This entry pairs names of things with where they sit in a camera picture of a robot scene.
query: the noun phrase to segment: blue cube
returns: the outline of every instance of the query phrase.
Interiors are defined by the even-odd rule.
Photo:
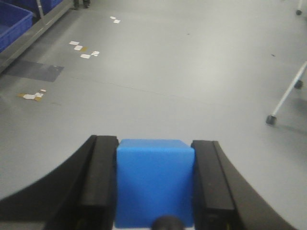
[[[124,139],[117,148],[117,228],[149,228],[163,215],[192,227],[194,149],[180,140]]]

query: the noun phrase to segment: gray floor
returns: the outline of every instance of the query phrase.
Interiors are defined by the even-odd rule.
[[[20,57],[63,66],[54,82],[0,76],[0,198],[91,134],[217,140],[281,216],[307,229],[306,88],[290,94],[276,127],[265,124],[307,60],[306,15],[296,5],[93,0],[68,12]],[[101,53],[80,58],[70,41]],[[17,97],[42,88],[41,102]]]

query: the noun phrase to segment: caster wheel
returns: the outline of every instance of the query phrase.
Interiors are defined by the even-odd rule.
[[[78,10],[78,8],[79,8],[79,0],[74,0],[73,1],[73,6],[74,6],[74,10]]]
[[[270,116],[267,117],[266,123],[267,123],[268,125],[272,125],[272,126],[273,126],[273,125],[276,124],[276,120],[277,120],[276,117],[270,115]]]
[[[89,8],[90,7],[90,2],[88,0],[84,0],[83,1],[83,5],[85,8]]]
[[[294,88],[300,90],[303,87],[303,82],[301,80],[298,80],[294,86]]]

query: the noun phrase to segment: blue plastic crate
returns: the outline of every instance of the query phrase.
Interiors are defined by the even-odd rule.
[[[38,7],[36,0],[4,0],[10,4],[18,4],[20,6],[28,7],[32,10],[35,10],[38,13]],[[56,7],[63,0],[41,0],[42,8],[44,14],[50,12],[54,7]]]
[[[0,52],[32,26],[32,12],[0,1]]]

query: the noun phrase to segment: dark floor mat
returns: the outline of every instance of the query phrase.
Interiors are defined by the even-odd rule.
[[[13,62],[3,74],[54,82],[63,69],[64,67],[62,66],[51,66],[32,61],[17,60]]]

